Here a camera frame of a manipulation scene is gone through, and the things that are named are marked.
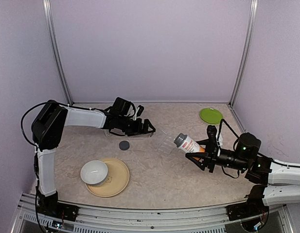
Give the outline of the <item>grey bottle cap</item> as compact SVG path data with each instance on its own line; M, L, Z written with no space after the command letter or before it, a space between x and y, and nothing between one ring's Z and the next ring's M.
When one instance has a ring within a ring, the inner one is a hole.
M119 148L120 148L121 150L128 150L128 149L130 148L130 144L129 144L128 141L121 141L121 142L119 143Z

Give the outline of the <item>clear plastic pill organizer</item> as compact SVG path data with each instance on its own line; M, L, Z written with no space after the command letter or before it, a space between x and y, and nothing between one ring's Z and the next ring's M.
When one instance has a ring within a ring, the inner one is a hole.
M153 136L153 147L160 154L168 156L176 147L174 135L164 128L157 128Z

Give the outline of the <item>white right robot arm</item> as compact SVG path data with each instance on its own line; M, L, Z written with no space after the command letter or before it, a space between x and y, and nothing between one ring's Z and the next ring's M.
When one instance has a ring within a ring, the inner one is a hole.
M272 159L259 153L261 141L250 133L236 139L234 150L223 149L219 142L221 129L207 127L208 139L201 152L187 153L187 159L201 170L213 172L215 166L235 169L254 184L243 204L243 212L252 216L264 206L300 203L300 164Z

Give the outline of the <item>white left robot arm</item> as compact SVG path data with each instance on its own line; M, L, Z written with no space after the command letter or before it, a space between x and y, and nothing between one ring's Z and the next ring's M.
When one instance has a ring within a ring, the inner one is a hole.
M55 187L54 156L67 126L92 127L107 130L117 136L152 136L156 128L148 119L141 119L144 107L117 97L106 109L69 106L49 100L43 104L32 123L35 146L37 195L44 199L42 206L52 216L62 212Z

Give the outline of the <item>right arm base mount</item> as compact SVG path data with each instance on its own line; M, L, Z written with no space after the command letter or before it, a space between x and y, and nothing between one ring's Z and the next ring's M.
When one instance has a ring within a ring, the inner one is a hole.
M263 194L249 194L248 199L245 202L228 205L226 211L229 221L268 213L269 207L264 205L262 200L263 197Z

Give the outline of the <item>orange pill bottle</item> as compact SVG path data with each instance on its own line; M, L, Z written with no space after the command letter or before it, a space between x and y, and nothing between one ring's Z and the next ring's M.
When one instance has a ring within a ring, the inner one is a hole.
M176 147L185 153L197 153L205 152L205 149L201 147L197 142L191 139L188 135L180 133L175 139L174 143Z

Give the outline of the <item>white pill bottle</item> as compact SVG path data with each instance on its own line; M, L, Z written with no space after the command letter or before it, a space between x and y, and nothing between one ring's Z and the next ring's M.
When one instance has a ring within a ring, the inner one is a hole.
M106 137L115 136L115 134L113 132L110 132L109 130L104 130L104 134Z

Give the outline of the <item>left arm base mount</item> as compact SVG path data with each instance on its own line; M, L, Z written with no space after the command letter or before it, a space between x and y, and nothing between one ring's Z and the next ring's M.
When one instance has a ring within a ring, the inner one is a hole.
M61 202L46 202L38 200L37 212L46 216L55 217L61 220L75 221L79 207L76 205L65 204Z

